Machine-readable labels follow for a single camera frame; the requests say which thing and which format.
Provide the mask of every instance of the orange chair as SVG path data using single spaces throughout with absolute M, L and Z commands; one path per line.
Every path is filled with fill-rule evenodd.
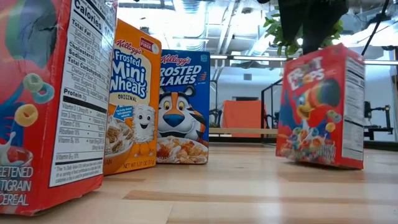
M 260 100 L 226 100 L 224 101 L 223 114 L 223 128 L 261 128 Z M 232 134 L 232 137 L 239 138 L 259 138 L 260 136 L 260 134 Z

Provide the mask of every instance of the milk splash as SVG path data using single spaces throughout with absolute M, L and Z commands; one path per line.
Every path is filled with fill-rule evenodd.
M 10 138 L 8 139 L 8 142 L 5 144 L 0 144 L 0 166 L 20 166 L 24 163 L 24 161 L 15 161 L 15 162 L 10 162 L 8 160 L 8 151 L 11 148 L 11 142 L 12 139 L 15 137 L 16 132 L 13 131 L 10 134 Z

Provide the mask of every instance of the blue cereal box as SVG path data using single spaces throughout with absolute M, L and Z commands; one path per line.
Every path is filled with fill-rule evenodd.
M 206 164 L 210 54 L 163 50 L 160 69 L 158 163 Z

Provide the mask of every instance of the ceiling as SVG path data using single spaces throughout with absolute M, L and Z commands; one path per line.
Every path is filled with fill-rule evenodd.
M 398 45 L 398 8 L 392 2 L 387 10 L 392 19 L 378 29 L 372 41 L 375 46 L 370 46 L 365 55 L 367 59 L 382 57 L 385 53 L 380 46 L 384 44 Z M 271 37 L 264 38 L 262 27 L 264 18 L 275 12 L 276 3 L 276 0 L 269 4 L 259 4 L 256 0 L 119 0 L 118 17 L 132 26 L 145 27 L 143 30 L 162 42 L 163 49 L 277 56 L 276 49 L 268 44 Z M 341 18 L 344 33 L 349 35 L 344 35 L 341 41 L 361 53 L 373 29 L 372 25 L 365 29 L 367 21 L 381 11 L 383 4 L 384 0 L 349 0 L 349 13 Z M 227 61 L 219 62 L 217 67 L 213 62 L 212 68 L 214 74 L 220 73 L 220 82 L 228 82 L 234 75 L 251 73 L 252 82 L 258 84 L 279 79 L 281 66 L 280 62 Z

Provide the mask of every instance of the red cereal box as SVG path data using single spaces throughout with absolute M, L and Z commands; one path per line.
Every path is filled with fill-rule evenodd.
M 0 1 L 0 213 L 100 187 L 116 6 Z
M 364 62 L 334 45 L 285 64 L 277 156 L 363 168 Z

